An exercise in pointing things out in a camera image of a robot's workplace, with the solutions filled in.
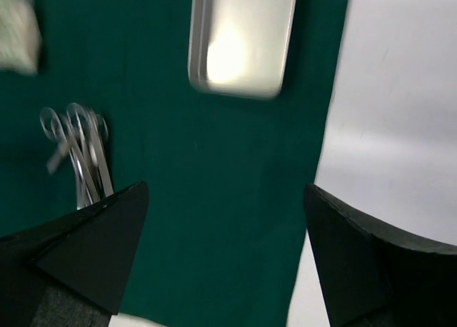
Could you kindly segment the steel surgical scissors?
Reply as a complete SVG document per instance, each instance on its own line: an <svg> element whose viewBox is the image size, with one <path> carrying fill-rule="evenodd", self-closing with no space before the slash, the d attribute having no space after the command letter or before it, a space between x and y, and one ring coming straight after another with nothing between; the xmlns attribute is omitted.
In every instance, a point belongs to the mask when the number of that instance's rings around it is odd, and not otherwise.
<svg viewBox="0 0 457 327"><path fill-rule="evenodd" d="M48 173L55 173L68 156L75 174L77 209L98 201L100 197L79 143L81 133L76 131L71 119L57 114L51 107L44 107L40 111L39 119L46 137L56 142L56 150L46 163Z"/></svg>

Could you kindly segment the metal surgical kit tray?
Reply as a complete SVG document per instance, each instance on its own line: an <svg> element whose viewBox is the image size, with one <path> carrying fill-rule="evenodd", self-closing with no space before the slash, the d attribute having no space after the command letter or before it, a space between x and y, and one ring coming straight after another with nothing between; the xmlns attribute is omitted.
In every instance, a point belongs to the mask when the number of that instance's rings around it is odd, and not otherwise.
<svg viewBox="0 0 457 327"><path fill-rule="evenodd" d="M272 100L281 91L296 0L192 0L191 85Z"/></svg>

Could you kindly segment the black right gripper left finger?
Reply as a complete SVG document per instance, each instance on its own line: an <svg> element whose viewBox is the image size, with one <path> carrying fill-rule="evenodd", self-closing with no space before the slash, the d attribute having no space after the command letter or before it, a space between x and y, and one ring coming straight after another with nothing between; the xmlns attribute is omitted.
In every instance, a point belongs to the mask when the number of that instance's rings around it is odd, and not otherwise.
<svg viewBox="0 0 457 327"><path fill-rule="evenodd" d="M148 207L141 181L1 237L1 325L108 326L119 313Z"/></svg>

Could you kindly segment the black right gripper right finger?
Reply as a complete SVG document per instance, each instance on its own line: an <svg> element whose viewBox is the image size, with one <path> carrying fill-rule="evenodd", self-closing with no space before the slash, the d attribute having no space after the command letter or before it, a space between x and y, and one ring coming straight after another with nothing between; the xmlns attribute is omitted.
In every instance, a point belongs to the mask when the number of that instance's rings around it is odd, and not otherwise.
<svg viewBox="0 0 457 327"><path fill-rule="evenodd" d="M404 231L314 184L303 196L331 326L455 326L456 247Z"/></svg>

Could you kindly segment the green white gauze bag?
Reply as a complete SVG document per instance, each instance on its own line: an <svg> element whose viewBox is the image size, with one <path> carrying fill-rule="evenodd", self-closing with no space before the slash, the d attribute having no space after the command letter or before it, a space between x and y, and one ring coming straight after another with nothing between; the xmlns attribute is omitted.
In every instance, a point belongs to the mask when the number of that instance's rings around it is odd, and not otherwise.
<svg viewBox="0 0 457 327"><path fill-rule="evenodd" d="M36 74L40 48L34 0L1 0L1 69Z"/></svg>

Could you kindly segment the dark green surgical cloth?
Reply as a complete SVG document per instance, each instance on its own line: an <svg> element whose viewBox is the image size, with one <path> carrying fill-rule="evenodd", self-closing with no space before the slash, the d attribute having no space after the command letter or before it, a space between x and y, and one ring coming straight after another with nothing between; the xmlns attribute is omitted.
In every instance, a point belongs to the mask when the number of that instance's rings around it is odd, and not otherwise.
<svg viewBox="0 0 457 327"><path fill-rule="evenodd" d="M165 326L285 326L306 233L348 0L297 0L273 101L189 83L191 0L34 0L37 76L1 74L1 234L71 213L50 176L45 106L77 102L109 126L116 189L150 205L121 311Z"/></svg>

